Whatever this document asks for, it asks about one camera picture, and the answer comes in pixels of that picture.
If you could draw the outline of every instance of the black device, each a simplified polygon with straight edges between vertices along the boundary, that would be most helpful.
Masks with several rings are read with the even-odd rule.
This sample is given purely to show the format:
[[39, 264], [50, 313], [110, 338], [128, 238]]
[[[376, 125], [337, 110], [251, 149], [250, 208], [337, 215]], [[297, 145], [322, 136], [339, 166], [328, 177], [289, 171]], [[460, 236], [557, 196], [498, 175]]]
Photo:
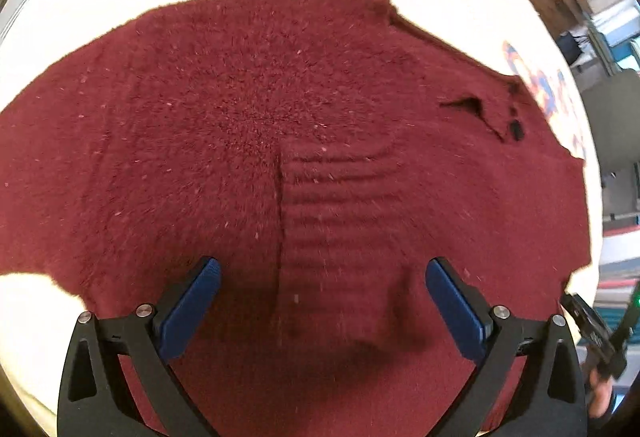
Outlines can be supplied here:
[[560, 304], [569, 312], [587, 341], [585, 375], [595, 367], [601, 378], [619, 379], [626, 369], [627, 341], [640, 319], [640, 281], [636, 282], [625, 314], [614, 331], [579, 295], [564, 294]]
[[582, 55], [582, 49], [578, 41], [569, 32], [565, 32], [556, 38], [556, 45], [566, 61], [567, 65], [573, 65]]
[[[142, 304], [126, 317], [107, 320], [99, 320], [90, 312], [82, 313], [63, 370], [58, 436], [162, 435], [147, 427], [140, 417], [120, 368], [120, 354], [131, 357], [169, 436], [217, 436], [167, 362], [186, 347], [220, 282], [218, 262], [203, 257], [183, 282], [162, 296], [157, 306]], [[534, 321], [518, 318], [506, 306], [492, 307], [477, 289], [460, 279], [444, 258], [428, 263], [425, 283], [460, 353], [476, 364], [429, 437], [475, 436], [492, 409], [513, 361], [519, 356], [526, 356], [527, 361], [517, 391], [501, 425], [490, 434], [496, 437], [596, 435], [588, 427], [584, 380], [563, 316]], [[581, 328], [598, 335], [593, 337], [596, 343], [598, 338], [604, 341], [607, 334], [602, 328], [604, 322], [577, 298], [572, 297], [572, 301], [576, 301], [576, 319], [582, 324]], [[621, 348], [611, 340], [610, 344], [614, 349]], [[600, 348], [602, 359], [615, 355], [604, 343]], [[638, 422], [639, 410], [640, 380], [636, 379], [620, 408], [597, 430], [605, 433], [597, 435], [637, 435], [629, 431]]]

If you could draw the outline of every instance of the finger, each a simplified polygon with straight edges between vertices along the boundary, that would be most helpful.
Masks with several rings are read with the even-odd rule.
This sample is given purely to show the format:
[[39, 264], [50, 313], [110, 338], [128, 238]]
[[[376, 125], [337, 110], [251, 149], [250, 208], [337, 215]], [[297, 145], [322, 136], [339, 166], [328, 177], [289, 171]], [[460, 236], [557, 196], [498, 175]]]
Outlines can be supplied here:
[[598, 369], [591, 369], [591, 372], [589, 373], [589, 384], [591, 385], [591, 388], [595, 390], [595, 388], [600, 384], [601, 381], [602, 379], [600, 377]]
[[592, 385], [594, 384], [592, 387], [593, 400], [589, 405], [589, 417], [591, 418], [602, 417], [606, 413], [613, 393], [612, 378], [609, 378], [606, 381], [598, 381], [597, 378], [599, 378], [599, 375], [596, 376], [596, 381], [592, 383]]

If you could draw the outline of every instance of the bolt head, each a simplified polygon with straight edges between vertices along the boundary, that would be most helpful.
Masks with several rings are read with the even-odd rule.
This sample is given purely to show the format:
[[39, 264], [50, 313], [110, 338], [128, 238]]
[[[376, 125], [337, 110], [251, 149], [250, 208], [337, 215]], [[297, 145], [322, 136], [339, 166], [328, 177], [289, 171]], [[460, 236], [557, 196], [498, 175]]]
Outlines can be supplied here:
[[136, 309], [136, 316], [138, 318], [146, 318], [154, 311], [154, 308], [148, 303], [143, 303]]
[[566, 325], [564, 316], [561, 316], [560, 314], [554, 314], [551, 319], [558, 327], [564, 327]]
[[494, 307], [494, 315], [495, 315], [495, 317], [500, 318], [501, 320], [505, 320], [509, 316], [511, 316], [511, 312], [504, 305], [496, 305]]
[[91, 319], [91, 312], [84, 311], [82, 314], [78, 316], [78, 323], [85, 324]]

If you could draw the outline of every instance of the fabric fold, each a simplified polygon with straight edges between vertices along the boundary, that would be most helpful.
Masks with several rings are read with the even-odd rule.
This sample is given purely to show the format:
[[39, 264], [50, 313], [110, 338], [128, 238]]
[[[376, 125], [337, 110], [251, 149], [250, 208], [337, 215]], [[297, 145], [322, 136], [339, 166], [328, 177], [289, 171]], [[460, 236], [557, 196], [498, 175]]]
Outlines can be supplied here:
[[[504, 84], [496, 85], [497, 74], [465, 56], [444, 41], [431, 36], [404, 16], [394, 11], [390, 23], [401, 37], [402, 46], [433, 72], [455, 75], [456, 84], [436, 90], [441, 106], [462, 106], [477, 115], [501, 140], [511, 137], [511, 125], [518, 118], [514, 96], [527, 92], [519, 78], [502, 76]], [[450, 57], [433, 65], [436, 52], [448, 51]]]
[[276, 323], [283, 343], [356, 341], [385, 350], [420, 343], [423, 331], [398, 333], [412, 325], [406, 307], [416, 277], [398, 259], [402, 166], [391, 140], [282, 143]]

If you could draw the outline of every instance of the chair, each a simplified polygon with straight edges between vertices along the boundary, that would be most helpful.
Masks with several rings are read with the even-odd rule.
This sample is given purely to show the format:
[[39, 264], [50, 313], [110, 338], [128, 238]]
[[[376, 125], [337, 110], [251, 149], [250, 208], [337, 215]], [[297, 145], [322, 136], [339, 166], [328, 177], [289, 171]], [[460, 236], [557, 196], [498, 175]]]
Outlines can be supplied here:
[[600, 171], [615, 172], [640, 160], [640, 76], [622, 70], [582, 94]]

